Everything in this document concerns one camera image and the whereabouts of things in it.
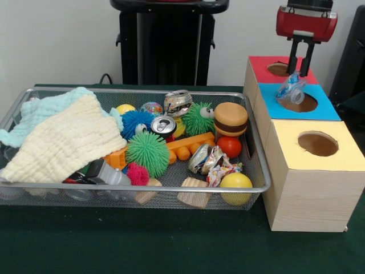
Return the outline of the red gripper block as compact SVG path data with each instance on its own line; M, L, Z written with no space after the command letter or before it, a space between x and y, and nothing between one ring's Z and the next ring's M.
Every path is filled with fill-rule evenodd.
M312 38L316 42L328 42L336 28L338 15L332 11L315 11L280 6L277 12L276 33L279 36L292 38L291 52L287 65L287 73L293 74L297 66L297 48L299 36ZM300 76L307 76L315 43L308 43L306 56L300 68Z

